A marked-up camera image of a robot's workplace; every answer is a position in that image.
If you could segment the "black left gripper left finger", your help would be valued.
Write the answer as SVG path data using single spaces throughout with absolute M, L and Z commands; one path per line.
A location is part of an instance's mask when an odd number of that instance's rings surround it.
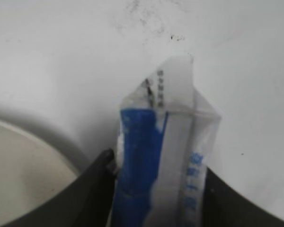
M 8 227 L 105 227 L 115 190 L 115 155 L 102 151 L 68 187 L 6 225 Z

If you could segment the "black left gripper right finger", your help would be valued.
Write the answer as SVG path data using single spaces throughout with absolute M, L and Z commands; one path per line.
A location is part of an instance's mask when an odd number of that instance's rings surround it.
M 284 227 L 284 221 L 245 199 L 207 168 L 203 227 Z

